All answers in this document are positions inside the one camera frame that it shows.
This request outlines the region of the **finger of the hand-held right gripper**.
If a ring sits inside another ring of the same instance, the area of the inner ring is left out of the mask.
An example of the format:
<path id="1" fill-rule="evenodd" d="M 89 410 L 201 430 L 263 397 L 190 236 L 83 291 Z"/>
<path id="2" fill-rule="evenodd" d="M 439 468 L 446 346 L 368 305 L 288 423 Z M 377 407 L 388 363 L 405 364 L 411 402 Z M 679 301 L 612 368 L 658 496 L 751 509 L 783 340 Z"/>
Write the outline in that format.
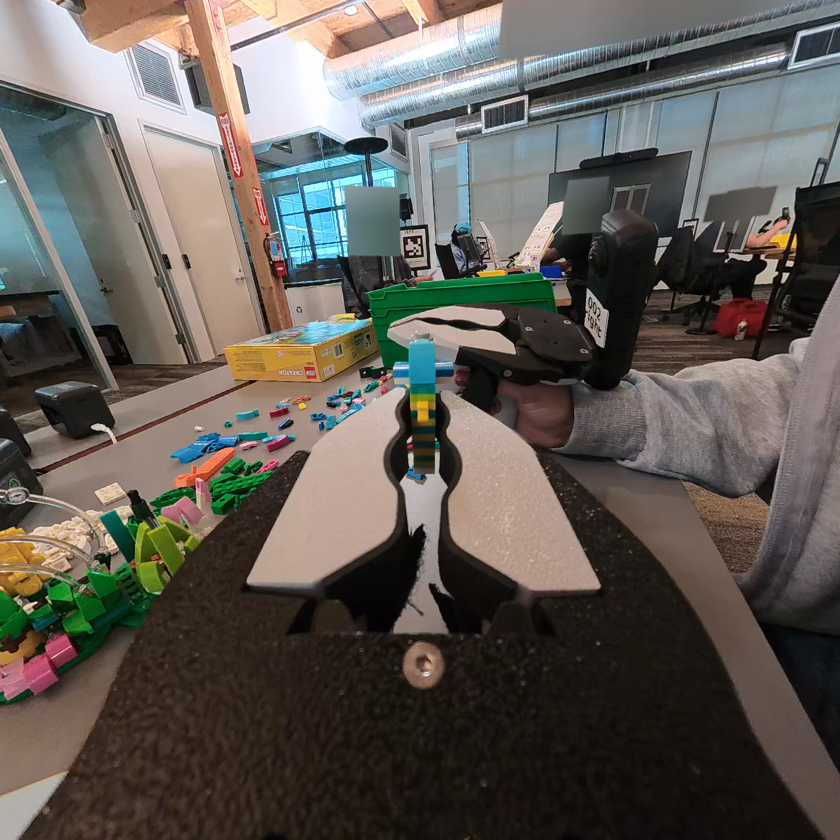
<path id="1" fill-rule="evenodd" d="M 437 361 L 456 361 L 462 349 L 516 354 L 516 346 L 501 332 L 479 326 L 462 329 L 452 322 L 412 320 L 392 325 L 392 341 L 408 347 L 412 341 L 426 338 L 434 343 Z"/>
<path id="2" fill-rule="evenodd" d="M 510 320 L 502 306 L 446 306 L 426 310 L 394 321 L 388 337 L 433 337 L 442 329 L 459 332 L 491 331 L 506 337 L 519 336 L 516 319 Z"/>

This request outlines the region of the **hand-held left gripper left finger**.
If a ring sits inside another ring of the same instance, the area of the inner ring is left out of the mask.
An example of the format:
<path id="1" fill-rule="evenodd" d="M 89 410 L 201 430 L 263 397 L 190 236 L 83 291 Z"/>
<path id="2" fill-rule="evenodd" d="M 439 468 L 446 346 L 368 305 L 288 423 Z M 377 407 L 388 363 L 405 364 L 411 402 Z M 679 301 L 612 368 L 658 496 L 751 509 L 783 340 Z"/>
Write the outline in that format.
<path id="1" fill-rule="evenodd" d="M 263 594 L 341 602 L 372 632 L 406 605 L 406 390 L 312 449 L 246 579 Z"/>

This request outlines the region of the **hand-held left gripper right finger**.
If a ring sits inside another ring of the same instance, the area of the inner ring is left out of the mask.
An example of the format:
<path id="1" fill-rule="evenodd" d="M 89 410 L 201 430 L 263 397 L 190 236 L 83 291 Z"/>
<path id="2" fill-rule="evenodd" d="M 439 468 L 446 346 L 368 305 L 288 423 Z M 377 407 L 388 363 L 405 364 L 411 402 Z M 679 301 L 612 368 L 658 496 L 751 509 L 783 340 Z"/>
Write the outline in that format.
<path id="1" fill-rule="evenodd" d="M 429 593 L 448 634 L 479 634 L 500 607 L 598 596 L 601 582 L 536 450 L 444 392 L 437 399 L 444 482 Z"/>

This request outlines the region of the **multicoloured striped brick model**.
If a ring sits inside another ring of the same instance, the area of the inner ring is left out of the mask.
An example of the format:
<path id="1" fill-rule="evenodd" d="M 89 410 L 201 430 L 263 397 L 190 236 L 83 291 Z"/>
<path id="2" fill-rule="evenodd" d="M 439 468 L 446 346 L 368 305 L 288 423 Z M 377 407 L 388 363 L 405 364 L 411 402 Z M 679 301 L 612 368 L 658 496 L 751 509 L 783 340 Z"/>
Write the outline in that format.
<path id="1" fill-rule="evenodd" d="M 394 364 L 393 379 L 408 393 L 412 465 L 407 475 L 420 481 L 436 471 L 438 393 L 455 385 L 455 364 L 438 351 L 429 332 L 418 331 L 408 344 L 408 361 Z"/>

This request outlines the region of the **person's right forearm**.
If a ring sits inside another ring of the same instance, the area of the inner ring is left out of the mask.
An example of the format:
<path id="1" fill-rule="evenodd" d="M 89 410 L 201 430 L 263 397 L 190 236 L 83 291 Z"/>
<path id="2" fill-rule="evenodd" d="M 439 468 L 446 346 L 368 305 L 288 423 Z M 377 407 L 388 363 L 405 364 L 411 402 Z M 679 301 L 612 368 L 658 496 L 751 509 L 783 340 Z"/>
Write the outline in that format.
<path id="1" fill-rule="evenodd" d="M 778 467 L 808 342 L 794 340 L 765 360 L 630 371 L 610 391 L 573 385 L 573 427 L 559 451 L 747 496 Z"/>

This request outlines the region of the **grey desk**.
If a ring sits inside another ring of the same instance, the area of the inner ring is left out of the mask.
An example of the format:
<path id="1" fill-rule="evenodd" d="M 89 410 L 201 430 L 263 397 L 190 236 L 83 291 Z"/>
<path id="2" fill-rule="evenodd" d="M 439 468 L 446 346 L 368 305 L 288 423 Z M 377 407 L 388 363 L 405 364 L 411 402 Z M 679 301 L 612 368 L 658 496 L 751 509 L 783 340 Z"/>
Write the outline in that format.
<path id="1" fill-rule="evenodd" d="M 838 773 L 680 483 L 536 452 L 598 596 L 398 634 L 250 591 L 291 456 L 22 838 L 838 838 Z"/>
<path id="2" fill-rule="evenodd" d="M 125 439 L 246 385 L 251 381 L 235 380 L 226 365 L 213 365 L 178 381 L 169 376 L 161 387 L 110 405 L 115 418 L 113 433 L 116 440 Z M 110 436 L 102 432 L 75 439 L 47 427 L 26 434 L 26 439 L 32 449 L 29 465 L 44 473 L 112 444 Z"/>

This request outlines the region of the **person's right hand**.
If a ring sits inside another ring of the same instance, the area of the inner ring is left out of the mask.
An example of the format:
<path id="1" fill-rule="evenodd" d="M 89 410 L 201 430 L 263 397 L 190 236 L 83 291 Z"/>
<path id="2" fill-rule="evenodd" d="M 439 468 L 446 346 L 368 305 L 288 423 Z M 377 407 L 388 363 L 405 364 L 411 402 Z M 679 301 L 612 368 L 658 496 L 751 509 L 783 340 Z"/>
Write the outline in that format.
<path id="1" fill-rule="evenodd" d="M 570 385 L 519 385 L 499 381 L 497 396 L 486 412 L 516 414 L 515 431 L 531 445 L 546 449 L 566 446 L 574 429 L 574 395 Z"/>

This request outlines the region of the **green plastic crate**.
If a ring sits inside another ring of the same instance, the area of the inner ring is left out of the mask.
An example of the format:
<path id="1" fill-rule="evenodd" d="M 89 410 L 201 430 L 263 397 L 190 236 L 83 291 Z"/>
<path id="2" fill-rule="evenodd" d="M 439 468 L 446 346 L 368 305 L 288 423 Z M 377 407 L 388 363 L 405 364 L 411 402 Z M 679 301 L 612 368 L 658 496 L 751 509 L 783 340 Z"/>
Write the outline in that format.
<path id="1" fill-rule="evenodd" d="M 389 326 L 397 320 L 446 306 L 493 302 L 549 311 L 557 308 L 551 281 L 536 272 L 433 280 L 415 287 L 402 283 L 373 290 L 367 297 L 378 339 L 386 338 Z"/>

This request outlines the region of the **white tag sign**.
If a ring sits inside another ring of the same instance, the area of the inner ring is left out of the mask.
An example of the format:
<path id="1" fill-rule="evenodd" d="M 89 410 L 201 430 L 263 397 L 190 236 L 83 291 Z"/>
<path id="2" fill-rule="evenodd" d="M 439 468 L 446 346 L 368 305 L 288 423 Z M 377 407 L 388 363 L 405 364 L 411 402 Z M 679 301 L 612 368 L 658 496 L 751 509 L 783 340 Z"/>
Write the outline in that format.
<path id="1" fill-rule="evenodd" d="M 429 228 L 426 224 L 400 228 L 401 255 L 412 271 L 432 268 Z"/>

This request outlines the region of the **pile of green bricks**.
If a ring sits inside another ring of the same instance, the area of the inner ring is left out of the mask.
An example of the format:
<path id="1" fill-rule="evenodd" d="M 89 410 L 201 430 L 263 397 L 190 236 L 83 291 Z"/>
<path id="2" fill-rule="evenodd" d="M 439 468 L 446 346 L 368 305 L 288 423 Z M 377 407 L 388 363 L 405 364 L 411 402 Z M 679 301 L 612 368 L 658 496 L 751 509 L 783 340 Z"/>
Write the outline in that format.
<path id="1" fill-rule="evenodd" d="M 275 459 L 264 464 L 260 461 L 246 463 L 242 458 L 233 457 L 226 466 L 206 482 L 212 498 L 212 513 L 223 516 L 238 508 L 246 498 L 268 480 L 279 466 L 280 462 Z M 150 502 L 154 513 L 159 513 L 154 505 L 158 497 Z"/>

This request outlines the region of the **white paper chart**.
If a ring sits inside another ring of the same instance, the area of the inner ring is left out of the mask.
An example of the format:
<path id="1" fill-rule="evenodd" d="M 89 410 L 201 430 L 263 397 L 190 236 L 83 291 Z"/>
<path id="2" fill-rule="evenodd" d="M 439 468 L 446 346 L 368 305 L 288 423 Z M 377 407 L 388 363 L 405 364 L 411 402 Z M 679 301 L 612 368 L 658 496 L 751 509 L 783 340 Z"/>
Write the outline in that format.
<path id="1" fill-rule="evenodd" d="M 552 203 L 546 208 L 515 258 L 515 267 L 523 270 L 540 268 L 543 253 L 550 247 L 557 229 L 562 225 L 563 209 L 564 202 Z"/>

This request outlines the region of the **scatter of small mixed bricks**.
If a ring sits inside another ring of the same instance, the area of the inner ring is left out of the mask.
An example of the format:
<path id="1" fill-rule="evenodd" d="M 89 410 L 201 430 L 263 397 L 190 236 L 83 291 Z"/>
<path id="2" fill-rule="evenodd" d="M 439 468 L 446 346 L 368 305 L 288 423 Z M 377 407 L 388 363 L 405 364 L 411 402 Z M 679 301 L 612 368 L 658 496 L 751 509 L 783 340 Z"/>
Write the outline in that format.
<path id="1" fill-rule="evenodd" d="M 283 463 L 297 452 L 310 451 L 364 406 L 392 388 L 391 372 L 362 376 L 351 369 L 324 383 L 255 382 L 242 390 L 236 409 L 224 411 L 216 430 L 238 436 L 239 455 L 246 463 Z"/>

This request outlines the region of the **orange brick separator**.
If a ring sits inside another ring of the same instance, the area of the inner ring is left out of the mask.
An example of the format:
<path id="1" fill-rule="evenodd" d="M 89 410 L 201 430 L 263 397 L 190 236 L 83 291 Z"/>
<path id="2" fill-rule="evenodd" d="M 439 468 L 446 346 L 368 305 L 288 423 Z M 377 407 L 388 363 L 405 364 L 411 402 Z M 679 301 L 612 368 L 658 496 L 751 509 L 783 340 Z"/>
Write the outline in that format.
<path id="1" fill-rule="evenodd" d="M 189 473 L 181 474 L 174 479 L 174 488 L 195 487 L 196 481 L 209 481 L 235 455 L 235 447 L 219 449 L 199 466 L 192 467 Z"/>

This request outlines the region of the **white recycling bin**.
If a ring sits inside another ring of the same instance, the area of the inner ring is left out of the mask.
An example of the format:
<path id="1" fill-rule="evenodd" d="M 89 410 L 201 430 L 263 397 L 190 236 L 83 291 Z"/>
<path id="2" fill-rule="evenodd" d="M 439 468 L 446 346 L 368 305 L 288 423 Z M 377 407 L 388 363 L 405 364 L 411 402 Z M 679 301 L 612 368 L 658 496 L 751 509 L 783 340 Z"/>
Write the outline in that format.
<path id="1" fill-rule="evenodd" d="M 286 286 L 286 294 L 294 327 L 327 321 L 346 312 L 343 285 L 339 280 L 290 284 Z"/>

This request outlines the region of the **large pink slope brick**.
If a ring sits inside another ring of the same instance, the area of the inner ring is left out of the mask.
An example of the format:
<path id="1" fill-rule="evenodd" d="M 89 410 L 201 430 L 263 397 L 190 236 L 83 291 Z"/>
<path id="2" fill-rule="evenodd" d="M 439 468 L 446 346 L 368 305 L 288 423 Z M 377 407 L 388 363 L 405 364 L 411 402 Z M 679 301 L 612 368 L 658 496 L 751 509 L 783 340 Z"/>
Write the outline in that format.
<path id="1" fill-rule="evenodd" d="M 161 494 L 154 502 L 163 518 L 187 527 L 197 525 L 212 512 L 212 498 L 204 479 L 194 485 L 176 487 Z"/>

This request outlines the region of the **pile of blue bricks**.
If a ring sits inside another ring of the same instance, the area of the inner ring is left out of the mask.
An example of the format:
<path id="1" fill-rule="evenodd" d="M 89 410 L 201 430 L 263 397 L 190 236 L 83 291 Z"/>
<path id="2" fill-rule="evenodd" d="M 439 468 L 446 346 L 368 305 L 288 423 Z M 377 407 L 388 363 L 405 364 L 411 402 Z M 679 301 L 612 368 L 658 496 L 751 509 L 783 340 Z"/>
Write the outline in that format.
<path id="1" fill-rule="evenodd" d="M 186 447 L 177 449 L 171 454 L 172 459 L 186 465 L 205 455 L 212 455 L 223 448 L 234 448 L 238 443 L 238 435 L 223 436 L 218 433 L 204 434 Z"/>

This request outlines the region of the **black office chair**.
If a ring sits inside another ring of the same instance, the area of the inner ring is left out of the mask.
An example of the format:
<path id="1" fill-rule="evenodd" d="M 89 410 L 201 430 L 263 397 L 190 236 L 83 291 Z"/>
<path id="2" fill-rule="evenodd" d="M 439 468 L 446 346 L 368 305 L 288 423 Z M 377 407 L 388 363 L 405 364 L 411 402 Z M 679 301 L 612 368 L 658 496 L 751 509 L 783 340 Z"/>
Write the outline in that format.
<path id="1" fill-rule="evenodd" d="M 813 330 L 839 273 L 839 182 L 803 187 L 794 200 L 793 266 L 774 309 L 794 331 Z"/>
<path id="2" fill-rule="evenodd" d="M 668 321 L 678 314 L 682 316 L 684 326 L 689 326 L 692 318 L 703 309 L 709 292 L 711 279 L 704 257 L 697 255 L 695 229 L 684 226 L 677 230 L 658 260 L 655 272 L 655 284 L 664 284 L 671 291 L 671 304 L 662 311 L 663 320 Z M 690 295 L 698 300 L 676 306 L 677 297 Z"/>

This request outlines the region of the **yellow toy box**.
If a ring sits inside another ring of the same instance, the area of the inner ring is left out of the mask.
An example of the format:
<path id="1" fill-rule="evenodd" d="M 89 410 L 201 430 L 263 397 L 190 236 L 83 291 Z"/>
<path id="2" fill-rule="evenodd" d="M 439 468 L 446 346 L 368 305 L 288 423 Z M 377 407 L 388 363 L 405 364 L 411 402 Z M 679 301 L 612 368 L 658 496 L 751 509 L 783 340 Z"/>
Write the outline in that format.
<path id="1" fill-rule="evenodd" d="M 378 351 L 372 320 L 347 316 L 227 346 L 224 356 L 237 381 L 321 383 Z"/>

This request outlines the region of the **large black screen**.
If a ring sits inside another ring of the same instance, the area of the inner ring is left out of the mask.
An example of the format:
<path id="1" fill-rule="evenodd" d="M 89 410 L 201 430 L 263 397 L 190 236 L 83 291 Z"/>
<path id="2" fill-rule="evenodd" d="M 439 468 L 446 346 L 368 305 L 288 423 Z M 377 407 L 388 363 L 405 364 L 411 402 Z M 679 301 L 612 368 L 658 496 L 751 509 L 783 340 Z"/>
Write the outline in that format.
<path id="1" fill-rule="evenodd" d="M 582 161 L 549 175 L 548 203 L 562 203 L 562 231 L 589 235 L 605 215 L 631 210 L 653 223 L 661 238 L 678 229 L 691 152 L 660 154 L 655 148 Z"/>

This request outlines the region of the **black floor lamp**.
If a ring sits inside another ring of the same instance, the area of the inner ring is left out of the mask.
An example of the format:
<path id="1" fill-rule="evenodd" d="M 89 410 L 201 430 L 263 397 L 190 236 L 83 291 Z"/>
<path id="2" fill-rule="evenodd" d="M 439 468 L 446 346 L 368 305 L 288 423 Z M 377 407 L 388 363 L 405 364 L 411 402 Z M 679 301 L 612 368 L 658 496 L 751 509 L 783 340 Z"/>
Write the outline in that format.
<path id="1" fill-rule="evenodd" d="M 364 182 L 373 186 L 372 156 L 388 150 L 388 141 L 375 135 L 365 135 L 360 138 L 347 140 L 343 144 L 346 154 L 360 156 L 364 161 Z"/>

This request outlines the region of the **red bag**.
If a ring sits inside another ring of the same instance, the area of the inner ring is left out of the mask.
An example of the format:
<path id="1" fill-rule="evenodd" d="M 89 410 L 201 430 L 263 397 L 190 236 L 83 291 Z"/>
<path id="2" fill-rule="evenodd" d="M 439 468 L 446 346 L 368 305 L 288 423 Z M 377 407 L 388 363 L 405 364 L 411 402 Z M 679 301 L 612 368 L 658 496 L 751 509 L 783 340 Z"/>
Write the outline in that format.
<path id="1" fill-rule="evenodd" d="M 728 340 L 759 337 L 768 303 L 750 298 L 734 298 L 722 304 L 713 324 L 716 335 Z"/>

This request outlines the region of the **white air vent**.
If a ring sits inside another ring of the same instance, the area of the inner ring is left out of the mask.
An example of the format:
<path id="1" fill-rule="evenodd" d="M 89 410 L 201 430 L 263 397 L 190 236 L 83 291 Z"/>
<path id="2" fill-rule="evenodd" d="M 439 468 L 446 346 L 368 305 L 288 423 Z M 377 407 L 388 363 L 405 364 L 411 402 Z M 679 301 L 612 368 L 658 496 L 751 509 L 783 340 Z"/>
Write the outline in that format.
<path id="1" fill-rule="evenodd" d="M 486 104 L 480 111 L 482 134 L 514 130 L 529 124 L 529 95 Z"/>
<path id="2" fill-rule="evenodd" d="M 801 30 L 796 34 L 788 70 L 810 69 L 839 62 L 839 23 Z"/>
<path id="3" fill-rule="evenodd" d="M 172 58 L 167 53 L 139 44 L 129 47 L 125 55 L 140 99 L 164 109 L 186 112 Z"/>

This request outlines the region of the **white door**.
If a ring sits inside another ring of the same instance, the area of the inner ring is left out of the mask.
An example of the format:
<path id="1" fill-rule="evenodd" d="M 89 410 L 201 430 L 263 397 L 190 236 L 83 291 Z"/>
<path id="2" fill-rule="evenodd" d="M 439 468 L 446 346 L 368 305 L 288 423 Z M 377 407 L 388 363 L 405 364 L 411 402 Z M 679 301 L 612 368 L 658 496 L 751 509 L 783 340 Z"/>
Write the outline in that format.
<path id="1" fill-rule="evenodd" d="M 144 139 L 214 356 L 261 334 L 221 150 L 146 125 Z"/>

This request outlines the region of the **green brick flower model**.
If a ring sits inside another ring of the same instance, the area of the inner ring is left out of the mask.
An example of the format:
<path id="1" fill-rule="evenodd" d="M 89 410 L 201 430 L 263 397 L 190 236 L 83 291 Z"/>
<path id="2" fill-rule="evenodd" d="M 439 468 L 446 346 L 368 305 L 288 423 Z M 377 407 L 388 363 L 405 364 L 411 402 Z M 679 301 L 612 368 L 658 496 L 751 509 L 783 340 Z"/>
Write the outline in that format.
<path id="1" fill-rule="evenodd" d="M 118 497 L 130 504 L 105 511 L 101 522 L 123 560 L 111 569 L 72 571 L 83 593 L 59 581 L 29 574 L 1 574 L 1 703 L 11 706 L 58 684 L 60 677 L 93 656 L 118 627 L 140 627 L 154 601 L 200 545 L 201 526 L 187 527 L 154 513 L 136 492 Z M 2 529 L 22 536 L 25 528 Z M 2 545 L 2 561 L 43 565 L 35 545 Z"/>

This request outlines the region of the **pile of white bricks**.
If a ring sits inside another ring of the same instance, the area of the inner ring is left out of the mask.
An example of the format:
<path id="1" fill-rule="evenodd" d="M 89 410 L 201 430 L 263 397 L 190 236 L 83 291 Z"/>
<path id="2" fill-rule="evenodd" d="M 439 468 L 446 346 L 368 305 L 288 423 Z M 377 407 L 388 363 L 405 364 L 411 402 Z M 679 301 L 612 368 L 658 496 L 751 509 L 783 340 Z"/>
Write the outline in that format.
<path id="1" fill-rule="evenodd" d="M 101 559 L 108 570 L 111 569 L 113 558 L 123 560 L 117 543 L 106 530 L 102 523 L 101 516 L 104 510 L 84 510 L 88 516 L 97 521 L 101 537 L 106 546 L 106 559 Z M 96 543 L 88 534 L 85 522 L 75 513 L 41 505 L 35 505 L 24 520 L 24 528 L 29 534 L 45 534 L 54 539 L 62 539 L 74 543 L 82 551 L 94 553 L 98 551 Z M 72 555 L 61 552 L 48 545 L 36 544 L 35 551 L 44 558 L 43 565 L 57 572 L 69 573 L 72 571 L 84 571 L 87 567 L 83 562 L 76 560 Z"/>

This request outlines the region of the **black charger box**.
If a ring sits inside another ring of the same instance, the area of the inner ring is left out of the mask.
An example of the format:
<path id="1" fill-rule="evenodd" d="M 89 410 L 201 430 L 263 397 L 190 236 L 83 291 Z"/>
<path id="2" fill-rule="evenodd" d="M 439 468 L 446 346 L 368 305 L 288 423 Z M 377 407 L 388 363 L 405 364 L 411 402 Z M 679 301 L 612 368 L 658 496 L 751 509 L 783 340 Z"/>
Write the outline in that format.
<path id="1" fill-rule="evenodd" d="M 3 405 L 1 405 L 0 407 L 0 422 L 1 438 L 10 440 L 13 443 L 15 443 L 15 445 L 18 447 L 18 449 L 25 458 L 31 456 L 32 449 L 24 433 L 21 431 L 12 414 Z"/>
<path id="2" fill-rule="evenodd" d="M 97 432 L 95 425 L 114 429 L 116 424 L 103 391 L 94 384 L 67 381 L 40 387 L 34 396 L 49 425 L 66 437 L 86 438 Z"/>

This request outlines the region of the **clear curved plastic stem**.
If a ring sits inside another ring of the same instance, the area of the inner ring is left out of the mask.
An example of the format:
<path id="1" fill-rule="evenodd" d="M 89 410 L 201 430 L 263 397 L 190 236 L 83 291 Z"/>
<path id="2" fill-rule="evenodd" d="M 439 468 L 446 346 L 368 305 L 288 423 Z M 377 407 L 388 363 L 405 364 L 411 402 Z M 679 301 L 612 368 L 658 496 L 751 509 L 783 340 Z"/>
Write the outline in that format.
<path id="1" fill-rule="evenodd" d="M 32 534 L 24 534 L 24 535 L 12 535 L 12 536 L 2 536 L 1 537 L 1 544 L 2 545 L 17 545 L 17 546 L 25 546 L 28 544 L 36 545 L 48 545 L 51 548 L 56 548 L 62 552 L 67 552 L 74 556 L 77 560 L 81 560 L 82 562 L 88 561 L 91 557 L 82 552 L 78 549 L 77 546 L 68 543 L 66 541 L 62 541 L 59 539 L 53 539 L 46 535 L 32 535 Z M 44 567 L 42 564 L 34 564 L 29 562 L 12 562 L 12 561 L 2 561 L 1 562 L 1 572 L 2 574 L 29 574 L 29 575 L 37 575 L 40 578 L 51 579 L 55 581 L 59 581 L 61 583 L 67 584 L 72 591 L 83 593 L 88 590 L 88 586 L 79 580 L 73 578 L 70 574 L 57 572 L 56 570 L 52 570 L 50 568 Z"/>
<path id="2" fill-rule="evenodd" d="M 83 562 L 88 569 L 95 570 L 99 567 L 99 564 L 102 562 L 101 557 L 106 554 L 106 546 L 102 539 L 102 535 L 100 534 L 97 521 L 93 517 L 88 516 L 86 511 L 81 510 L 77 506 L 63 500 L 31 493 L 23 486 L 1 489 L 1 503 L 2 505 L 11 507 L 21 507 L 26 503 L 32 503 L 34 505 L 64 509 L 65 511 L 75 513 L 85 522 L 88 534 L 92 537 L 94 543 L 96 543 L 98 551 L 94 553 L 85 552 L 72 542 L 62 539 L 54 539 L 45 534 L 33 535 L 26 533 L 20 537 L 5 537 L 2 538 L 2 543 L 33 543 L 48 545 L 61 552 L 72 555 L 76 560 Z"/>

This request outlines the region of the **person's grey hoodie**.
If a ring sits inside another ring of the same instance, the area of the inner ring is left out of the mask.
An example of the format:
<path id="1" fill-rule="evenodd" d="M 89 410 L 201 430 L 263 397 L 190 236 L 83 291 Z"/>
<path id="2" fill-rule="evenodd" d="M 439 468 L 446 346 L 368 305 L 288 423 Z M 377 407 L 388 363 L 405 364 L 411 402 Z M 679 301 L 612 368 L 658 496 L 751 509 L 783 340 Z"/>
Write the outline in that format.
<path id="1" fill-rule="evenodd" d="M 762 621 L 839 632 L 839 289 L 805 342 L 770 515 L 752 568 L 736 583 Z"/>

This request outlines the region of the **black power box green display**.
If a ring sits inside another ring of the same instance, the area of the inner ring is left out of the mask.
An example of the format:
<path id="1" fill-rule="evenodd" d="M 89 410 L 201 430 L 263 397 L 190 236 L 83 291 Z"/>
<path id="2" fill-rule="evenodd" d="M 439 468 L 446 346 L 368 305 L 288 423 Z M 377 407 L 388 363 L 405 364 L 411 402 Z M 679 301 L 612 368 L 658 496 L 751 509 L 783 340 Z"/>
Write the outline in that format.
<path id="1" fill-rule="evenodd" d="M 32 496 L 43 487 L 29 466 L 23 451 L 11 440 L 1 438 L 1 529 L 21 522 L 35 507 Z"/>

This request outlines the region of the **person's dark jeans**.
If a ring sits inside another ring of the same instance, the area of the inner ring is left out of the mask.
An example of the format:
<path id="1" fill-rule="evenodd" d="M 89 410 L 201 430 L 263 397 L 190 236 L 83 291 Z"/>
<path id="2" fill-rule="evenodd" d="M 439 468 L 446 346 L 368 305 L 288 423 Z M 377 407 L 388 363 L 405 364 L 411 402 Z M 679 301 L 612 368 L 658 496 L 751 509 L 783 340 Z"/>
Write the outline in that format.
<path id="1" fill-rule="evenodd" d="M 839 636 L 760 624 L 788 680 L 839 767 Z"/>

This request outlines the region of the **white instruction booklet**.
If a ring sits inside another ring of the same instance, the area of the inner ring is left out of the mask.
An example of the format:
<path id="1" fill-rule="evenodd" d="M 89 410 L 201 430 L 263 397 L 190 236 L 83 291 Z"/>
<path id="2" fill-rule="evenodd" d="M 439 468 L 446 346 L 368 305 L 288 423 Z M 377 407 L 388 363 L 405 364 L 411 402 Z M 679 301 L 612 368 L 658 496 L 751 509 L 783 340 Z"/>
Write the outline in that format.
<path id="1" fill-rule="evenodd" d="M 47 804 L 67 772 L 20 787 L 1 796 L 1 839 L 19 839 Z"/>

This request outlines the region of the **silver ventilation duct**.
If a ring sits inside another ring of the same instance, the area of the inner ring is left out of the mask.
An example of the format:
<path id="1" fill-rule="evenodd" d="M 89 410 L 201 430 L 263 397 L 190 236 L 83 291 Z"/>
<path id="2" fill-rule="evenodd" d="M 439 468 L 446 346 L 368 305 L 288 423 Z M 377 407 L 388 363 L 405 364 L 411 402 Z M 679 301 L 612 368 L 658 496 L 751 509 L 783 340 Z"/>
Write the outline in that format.
<path id="1" fill-rule="evenodd" d="M 620 81 L 634 81 L 644 72 L 644 65 L 633 65 L 588 77 L 556 80 L 553 84 L 544 82 L 535 87 L 490 87 L 474 81 L 447 84 L 437 79 L 424 80 L 359 97 L 358 114 L 367 129 L 387 123 L 423 125 L 467 113 L 480 114 L 480 108 L 487 104 L 518 96 L 541 98 Z"/>
<path id="2" fill-rule="evenodd" d="M 654 57 L 678 54 L 782 28 L 789 24 L 792 14 L 804 11 L 807 5 L 807 2 L 793 3 L 723 23 L 532 57 L 559 60 L 562 69 L 578 70 L 647 53 Z M 359 97 L 499 60 L 500 38 L 501 5 L 496 5 L 436 24 L 423 34 L 406 35 L 389 43 L 327 59 L 323 64 L 323 79 L 335 98 Z"/>

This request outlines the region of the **wooden post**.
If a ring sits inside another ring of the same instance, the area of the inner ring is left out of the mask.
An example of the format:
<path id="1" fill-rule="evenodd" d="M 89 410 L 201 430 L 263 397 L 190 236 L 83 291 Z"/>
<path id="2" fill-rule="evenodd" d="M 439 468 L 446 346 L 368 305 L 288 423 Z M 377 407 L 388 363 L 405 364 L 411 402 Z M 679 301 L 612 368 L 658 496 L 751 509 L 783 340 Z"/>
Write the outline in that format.
<path id="1" fill-rule="evenodd" d="M 270 252 L 265 248 L 270 232 L 267 205 L 230 55 L 223 5 L 186 1 L 185 10 L 216 115 L 269 331 L 288 329 L 292 317 L 283 279 L 270 267 Z"/>

